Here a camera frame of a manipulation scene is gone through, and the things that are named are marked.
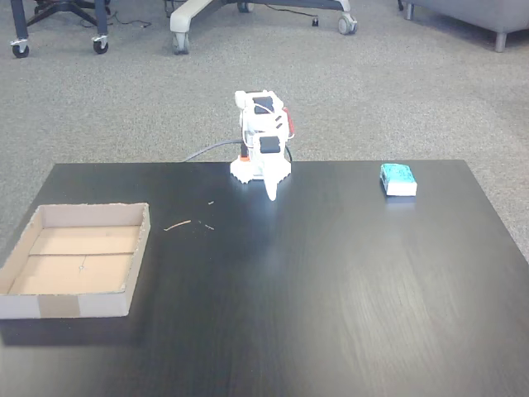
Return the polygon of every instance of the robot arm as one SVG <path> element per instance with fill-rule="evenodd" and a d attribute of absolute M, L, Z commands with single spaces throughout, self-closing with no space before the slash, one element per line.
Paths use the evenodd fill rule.
<path fill-rule="evenodd" d="M 235 100 L 241 110 L 245 147 L 231 163 L 231 173 L 243 184 L 263 180 L 270 200 L 274 201 L 279 182 L 291 172 L 284 150 L 288 139 L 293 137 L 292 121 L 283 102 L 272 91 L 237 91 Z"/>

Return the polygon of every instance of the cardboard tray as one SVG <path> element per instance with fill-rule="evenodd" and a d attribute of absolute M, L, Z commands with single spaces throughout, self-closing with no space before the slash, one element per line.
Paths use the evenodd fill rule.
<path fill-rule="evenodd" d="M 0 318 L 129 313 L 149 205 L 43 205 L 0 268 Z"/>

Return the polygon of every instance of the gray carpet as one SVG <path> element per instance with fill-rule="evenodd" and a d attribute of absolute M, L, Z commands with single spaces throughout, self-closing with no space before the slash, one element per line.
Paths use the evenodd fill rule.
<path fill-rule="evenodd" d="M 26 2 L 26 12 L 34 3 Z M 237 89 L 273 89 L 298 135 L 295 160 L 464 159 L 529 257 L 529 33 L 493 52 L 491 32 L 393 0 L 353 1 L 356 36 L 338 14 L 311 18 L 224 7 L 192 26 L 189 56 L 172 54 L 161 0 L 113 0 L 126 21 L 110 50 L 62 14 L 30 28 L 16 60 L 0 4 L 0 248 L 55 162 L 174 161 L 238 137 Z M 202 160 L 229 160 L 221 148 Z"/>

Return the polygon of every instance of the cable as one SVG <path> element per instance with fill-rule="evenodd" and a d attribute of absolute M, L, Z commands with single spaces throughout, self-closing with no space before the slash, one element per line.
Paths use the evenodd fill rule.
<path fill-rule="evenodd" d="M 140 19 L 135 19 L 134 21 L 129 21 L 129 22 L 122 22 L 120 21 L 118 18 L 117 18 L 117 12 L 114 12 L 110 17 L 107 18 L 107 22 L 111 21 L 112 19 L 116 19 L 116 22 L 119 23 L 120 25 L 130 25 L 132 23 L 142 23 L 143 25 L 141 25 L 141 27 L 143 28 L 146 28 L 146 27 L 149 27 L 152 25 L 152 22 L 145 22 L 145 21 L 142 21 Z M 82 26 L 82 27 L 94 27 L 94 25 L 90 24 L 90 25 L 85 25 L 84 24 L 84 20 L 80 20 L 79 21 L 79 24 Z M 112 22 L 108 23 L 109 26 L 112 26 L 114 25 Z"/>
<path fill-rule="evenodd" d="M 268 7 L 268 8 L 271 8 L 274 11 L 291 12 L 292 14 L 304 15 L 305 17 L 318 18 L 318 16 L 315 15 L 315 14 L 307 14 L 306 12 L 288 10 L 287 8 L 276 8 L 276 7 L 272 7 L 272 6 L 268 5 L 268 4 L 265 4 L 265 6 Z"/>
<path fill-rule="evenodd" d="M 197 152 L 193 153 L 192 155 L 187 156 L 184 160 L 182 160 L 180 162 L 181 163 L 185 163 L 186 161 L 190 161 L 190 160 L 194 159 L 195 157 L 201 155 L 202 153 L 210 151 L 211 149 L 214 149 L 214 148 L 219 147 L 219 146 L 230 145 L 230 144 L 239 144 L 240 145 L 241 143 L 244 143 L 242 139 L 230 139 L 228 141 L 220 141 L 220 142 L 214 143 L 213 145 L 210 145 L 208 147 L 204 147 L 200 151 L 197 151 Z"/>
<path fill-rule="evenodd" d="M 169 9 L 167 8 L 167 3 L 170 2 L 171 3 L 171 8 L 173 8 L 172 11 L 169 11 Z M 171 14 L 174 12 L 175 8 L 174 8 L 174 4 L 176 2 L 187 2 L 187 0 L 164 0 L 164 9 L 165 9 L 165 15 L 168 17 L 168 18 L 171 18 Z"/>
<path fill-rule="evenodd" d="M 288 148 L 288 146 L 284 146 L 284 148 L 287 150 L 287 153 L 288 153 L 288 159 L 289 161 L 292 163 L 292 153 L 290 153 L 290 149 Z"/>

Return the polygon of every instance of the caster wheel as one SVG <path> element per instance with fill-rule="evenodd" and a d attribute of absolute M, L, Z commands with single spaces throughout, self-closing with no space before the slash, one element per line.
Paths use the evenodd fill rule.
<path fill-rule="evenodd" d="M 342 35 L 354 35 L 356 33 L 356 20 L 352 17 L 341 17 L 338 21 L 338 31 Z"/>
<path fill-rule="evenodd" d="M 239 9 L 239 12 L 247 14 L 249 12 L 254 11 L 254 3 L 252 3 L 252 2 L 238 2 L 237 3 L 237 8 Z"/>
<path fill-rule="evenodd" d="M 96 51 L 98 54 L 104 54 L 108 51 L 108 43 L 104 47 L 102 47 L 101 41 L 95 41 L 93 43 L 93 50 Z"/>
<path fill-rule="evenodd" d="M 189 54 L 189 34 L 188 33 L 174 33 L 173 52 L 175 55 Z"/>
<path fill-rule="evenodd" d="M 28 46 L 28 45 L 26 45 L 26 48 L 24 49 L 23 52 L 20 52 L 20 46 L 19 45 L 14 45 L 12 47 L 12 50 L 13 50 L 13 54 L 17 58 L 27 58 L 27 56 L 30 54 L 30 46 Z"/>

